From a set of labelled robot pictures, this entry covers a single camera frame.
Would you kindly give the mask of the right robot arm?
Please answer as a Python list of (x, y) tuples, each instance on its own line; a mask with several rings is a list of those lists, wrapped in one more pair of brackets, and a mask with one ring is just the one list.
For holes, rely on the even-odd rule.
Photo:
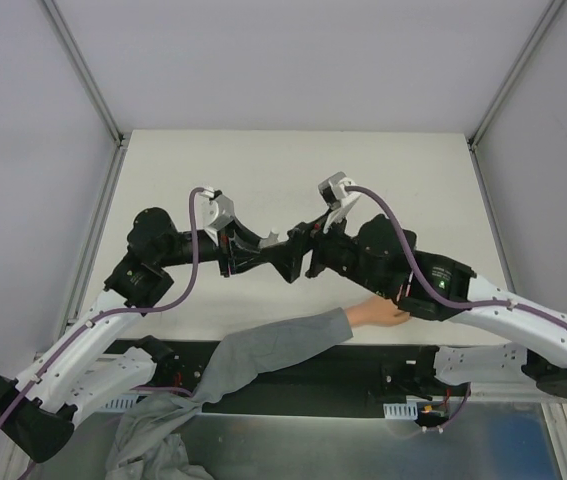
[(326, 217), (300, 223), (286, 240), (263, 242), (268, 261), (288, 282), (329, 269), (366, 290), (395, 302), (412, 316), (449, 321), (504, 338), (492, 346), (429, 350), (413, 369), (415, 387), (436, 394), (466, 383), (526, 383), (567, 399), (567, 314), (497, 287), (471, 267), (449, 257), (418, 251), (416, 235), (396, 230), (382, 214), (355, 236), (343, 222)]

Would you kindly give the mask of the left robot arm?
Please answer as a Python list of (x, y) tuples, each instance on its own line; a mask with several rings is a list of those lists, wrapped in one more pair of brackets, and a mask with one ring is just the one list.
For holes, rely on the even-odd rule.
[(91, 366), (128, 327), (149, 313), (172, 288), (167, 270), (205, 262), (224, 277), (275, 257), (276, 234), (262, 238), (245, 227), (220, 199), (204, 208), (203, 228), (180, 232), (162, 208), (141, 211), (127, 236), (127, 250), (83, 316), (41, 357), (15, 378), (0, 375), (0, 433), (29, 459), (44, 463), (70, 440), (96, 409), (137, 386), (167, 387), (174, 377), (171, 350), (153, 337), (142, 339), (103, 372)]

